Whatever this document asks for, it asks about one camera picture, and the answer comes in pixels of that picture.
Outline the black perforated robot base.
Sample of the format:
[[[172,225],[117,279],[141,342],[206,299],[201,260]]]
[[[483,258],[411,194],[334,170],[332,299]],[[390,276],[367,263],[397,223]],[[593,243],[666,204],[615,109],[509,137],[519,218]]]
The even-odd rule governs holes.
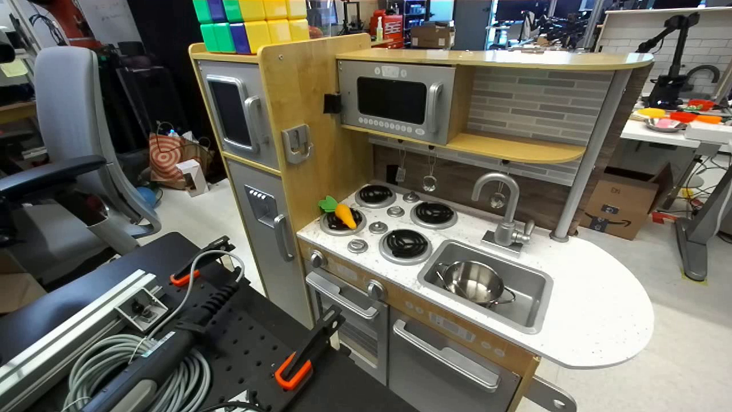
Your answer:
[[[274,368],[314,327],[167,233],[0,321],[0,412],[415,412],[343,351],[297,392]]]

